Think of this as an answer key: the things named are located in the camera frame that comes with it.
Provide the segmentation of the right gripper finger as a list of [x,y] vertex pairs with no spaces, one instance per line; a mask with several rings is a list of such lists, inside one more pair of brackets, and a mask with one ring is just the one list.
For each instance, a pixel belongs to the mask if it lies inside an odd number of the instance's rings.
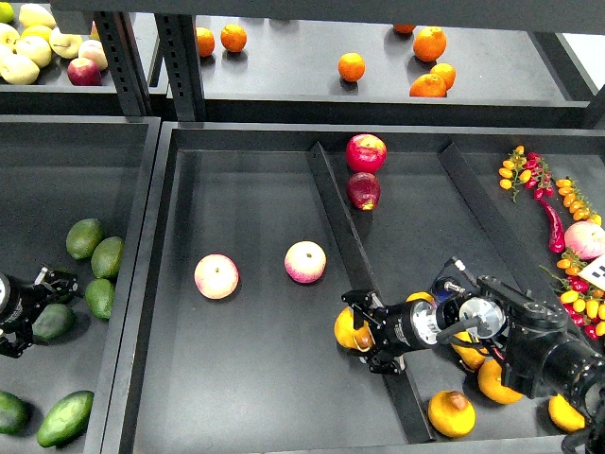
[[381,350],[371,350],[363,356],[363,359],[373,374],[400,375],[406,368],[402,355],[394,356]]
[[353,289],[341,295],[341,300],[353,312],[353,329],[358,331],[365,325],[374,338],[382,339],[386,334],[386,308],[375,290]]

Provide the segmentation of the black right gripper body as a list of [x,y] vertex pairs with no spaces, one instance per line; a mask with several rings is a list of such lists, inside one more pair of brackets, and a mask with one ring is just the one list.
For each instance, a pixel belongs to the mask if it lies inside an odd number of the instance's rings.
[[374,307],[371,314],[374,347],[391,357],[433,348],[437,345],[434,310],[434,305],[425,299]]

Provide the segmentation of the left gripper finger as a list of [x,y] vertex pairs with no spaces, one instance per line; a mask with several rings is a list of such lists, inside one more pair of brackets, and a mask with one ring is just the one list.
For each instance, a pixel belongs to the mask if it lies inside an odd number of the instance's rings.
[[43,303],[69,303],[78,296],[78,277],[64,269],[42,266],[33,287]]
[[33,338],[29,335],[23,336],[21,333],[1,334],[1,355],[9,358],[20,358],[24,351],[31,347]]

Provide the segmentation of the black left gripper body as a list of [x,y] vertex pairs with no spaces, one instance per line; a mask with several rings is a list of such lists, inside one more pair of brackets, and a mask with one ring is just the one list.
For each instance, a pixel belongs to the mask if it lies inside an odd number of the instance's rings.
[[1,274],[1,330],[33,338],[32,325],[42,313],[42,301],[33,284]]

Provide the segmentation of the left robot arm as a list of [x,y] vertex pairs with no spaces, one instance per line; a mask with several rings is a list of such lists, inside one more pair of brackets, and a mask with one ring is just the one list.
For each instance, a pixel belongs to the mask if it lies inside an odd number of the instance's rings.
[[78,277],[42,266],[32,283],[1,273],[1,355],[20,358],[34,343],[33,325],[46,308],[78,295]]

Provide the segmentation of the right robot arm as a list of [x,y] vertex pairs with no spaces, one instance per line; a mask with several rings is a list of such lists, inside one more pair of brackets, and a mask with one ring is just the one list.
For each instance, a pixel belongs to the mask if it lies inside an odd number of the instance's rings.
[[453,256],[425,297],[385,306],[373,289],[341,296],[353,327],[367,327],[373,341],[362,353],[369,370],[400,375],[407,353],[455,344],[485,349],[501,367],[503,384],[530,399],[561,395],[585,419],[585,427],[562,441],[562,452],[604,450],[604,357],[573,327],[568,313],[530,292],[489,276],[473,276]]

